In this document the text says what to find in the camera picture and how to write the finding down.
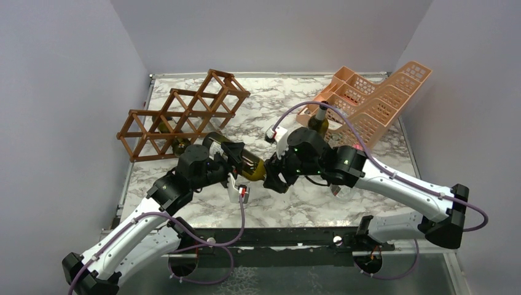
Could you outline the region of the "green wine bottle cream label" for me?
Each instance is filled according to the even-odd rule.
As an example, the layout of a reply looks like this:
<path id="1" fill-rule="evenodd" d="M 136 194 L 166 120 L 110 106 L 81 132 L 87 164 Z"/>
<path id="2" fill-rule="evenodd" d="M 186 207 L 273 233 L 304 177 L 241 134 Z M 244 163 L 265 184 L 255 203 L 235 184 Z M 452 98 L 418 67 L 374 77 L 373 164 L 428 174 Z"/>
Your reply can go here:
<path id="1" fill-rule="evenodd" d="M 168 125 L 171 127 L 171 128 L 175 128 L 177 122 L 173 119 L 173 117 L 166 117 L 166 120 L 168 122 Z M 157 130 L 160 132 L 160 133 L 169 133 L 170 132 L 170 129 L 167 127 L 167 124 L 164 123 L 163 120 L 159 120 L 159 125 L 157 127 Z M 192 143 L 190 142 L 190 140 L 188 138 L 182 138 L 182 137 L 177 137 L 175 138 L 172 143 L 171 143 L 171 149 L 173 151 L 173 154 L 176 156 L 176 157 L 179 157 L 180 155 L 182 155 L 186 148 L 188 146 L 190 146 Z"/>

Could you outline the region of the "olive wine bottle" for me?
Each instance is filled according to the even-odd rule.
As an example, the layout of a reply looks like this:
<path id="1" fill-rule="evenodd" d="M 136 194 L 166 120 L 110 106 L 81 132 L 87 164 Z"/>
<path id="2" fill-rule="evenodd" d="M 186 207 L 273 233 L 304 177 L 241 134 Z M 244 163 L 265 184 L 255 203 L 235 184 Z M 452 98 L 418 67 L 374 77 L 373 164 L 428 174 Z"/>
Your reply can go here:
<path id="1" fill-rule="evenodd" d="M 325 137 L 329 128 L 329 122 L 326 118 L 328 110 L 326 104 L 328 104 L 327 101 L 322 101 L 316 113 L 309 118 L 307 123 L 307 128 L 316 131 L 322 138 Z"/>

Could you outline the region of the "dark green wine bottle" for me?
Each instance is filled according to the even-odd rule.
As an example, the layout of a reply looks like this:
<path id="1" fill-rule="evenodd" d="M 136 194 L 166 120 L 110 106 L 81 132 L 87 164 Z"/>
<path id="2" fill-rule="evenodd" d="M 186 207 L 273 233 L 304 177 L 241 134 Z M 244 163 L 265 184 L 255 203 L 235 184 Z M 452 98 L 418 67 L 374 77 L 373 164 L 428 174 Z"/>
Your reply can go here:
<path id="1" fill-rule="evenodd" d="M 221 149 L 221 143 L 224 141 L 235 142 L 220 133 L 210 132 L 204 137 L 203 145 L 209 149 L 212 158 L 215 153 L 220 153 L 227 160 L 227 156 Z M 243 170 L 237 171 L 237 174 L 241 174 L 250 181 L 262 181 L 265 179 L 264 161 L 260 157 L 254 155 L 244 147 L 242 158 Z"/>

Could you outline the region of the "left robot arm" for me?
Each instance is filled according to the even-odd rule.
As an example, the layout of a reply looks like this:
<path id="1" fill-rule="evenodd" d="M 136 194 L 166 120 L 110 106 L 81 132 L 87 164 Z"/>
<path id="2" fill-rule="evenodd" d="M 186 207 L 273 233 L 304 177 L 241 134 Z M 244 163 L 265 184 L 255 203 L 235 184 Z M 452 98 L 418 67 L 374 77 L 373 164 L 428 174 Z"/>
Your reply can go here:
<path id="1" fill-rule="evenodd" d="M 69 253 L 62 261 L 68 294 L 117 294 L 120 286 L 150 260 L 167 253 L 203 246 L 227 249 L 243 235 L 227 242 L 209 242 L 175 214 L 203 188 L 221 183 L 229 197 L 244 208 L 249 189 L 236 185 L 242 171 L 244 143 L 221 143 L 208 149 L 189 146 L 176 167 L 157 179 L 135 211 L 105 238 L 82 254 Z"/>

